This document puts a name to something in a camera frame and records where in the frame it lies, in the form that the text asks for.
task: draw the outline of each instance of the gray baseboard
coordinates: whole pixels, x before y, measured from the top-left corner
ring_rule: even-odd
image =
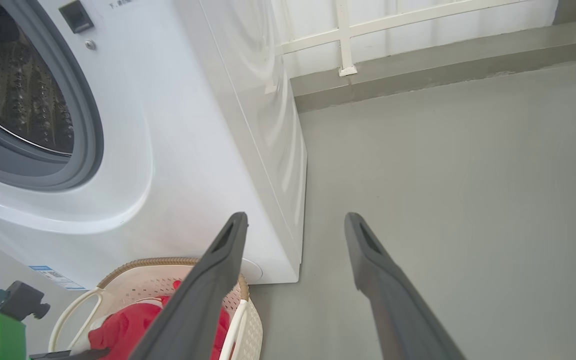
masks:
[[[576,22],[469,39],[291,79],[298,112],[576,63]]]

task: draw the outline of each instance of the laundry basket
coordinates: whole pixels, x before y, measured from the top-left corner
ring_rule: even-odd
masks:
[[[95,289],[73,301],[55,324],[48,351],[56,350],[57,339],[68,317],[87,299],[98,298],[92,313],[70,342],[71,349],[80,337],[87,337],[90,325],[106,315],[147,297],[171,296],[173,282],[184,280],[199,259],[190,257],[157,257],[128,262],[106,276]],[[219,360],[258,360],[261,353],[263,329],[259,314],[250,301],[248,284],[243,275],[231,292],[224,297],[223,307],[230,315],[230,326]]]

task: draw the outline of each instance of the white washing machine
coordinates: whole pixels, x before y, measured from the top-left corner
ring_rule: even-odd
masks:
[[[0,250],[67,289],[198,257],[299,279],[307,153],[265,0],[0,0]]]

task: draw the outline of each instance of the blue and white sticker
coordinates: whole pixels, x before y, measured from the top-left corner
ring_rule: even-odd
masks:
[[[54,283],[56,283],[57,285],[66,290],[85,290],[85,287],[83,287],[82,285],[79,285],[78,283],[70,280],[70,278],[67,278],[61,273],[54,271],[54,269],[51,269],[48,266],[44,265],[29,266],[29,268],[33,269],[38,273],[43,274],[43,276],[46,276],[46,278],[52,280]]]

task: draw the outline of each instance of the painted concrete floor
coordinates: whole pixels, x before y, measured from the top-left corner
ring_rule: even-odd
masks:
[[[256,285],[263,360],[380,359],[359,212],[470,360],[576,359],[576,64],[300,115],[301,279]]]

